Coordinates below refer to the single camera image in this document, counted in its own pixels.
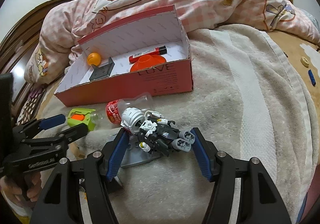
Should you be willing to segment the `person's left hand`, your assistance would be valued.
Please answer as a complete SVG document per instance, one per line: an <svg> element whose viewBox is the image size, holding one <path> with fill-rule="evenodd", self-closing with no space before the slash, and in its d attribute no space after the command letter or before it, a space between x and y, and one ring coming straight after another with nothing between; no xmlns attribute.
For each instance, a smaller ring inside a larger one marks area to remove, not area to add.
<svg viewBox="0 0 320 224"><path fill-rule="evenodd" d="M27 191L27 197L30 202L36 202L42 191L41 173L36 172L30 175L31 186ZM1 178L1 192L16 205L23 204L23 188L21 188L14 180L8 177Z"/></svg>

